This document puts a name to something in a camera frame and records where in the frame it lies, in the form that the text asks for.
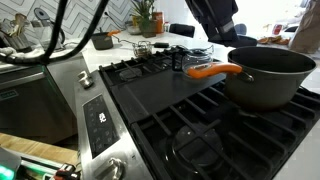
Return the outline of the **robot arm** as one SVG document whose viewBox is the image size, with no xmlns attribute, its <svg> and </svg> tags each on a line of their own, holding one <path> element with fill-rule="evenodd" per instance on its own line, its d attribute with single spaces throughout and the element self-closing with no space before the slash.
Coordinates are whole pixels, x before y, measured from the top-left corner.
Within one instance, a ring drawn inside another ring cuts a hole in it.
<svg viewBox="0 0 320 180">
<path fill-rule="evenodd" d="M 185 0 L 201 24 L 209 42 L 231 46 L 238 40 L 232 16 L 238 11 L 235 0 Z"/>
</svg>

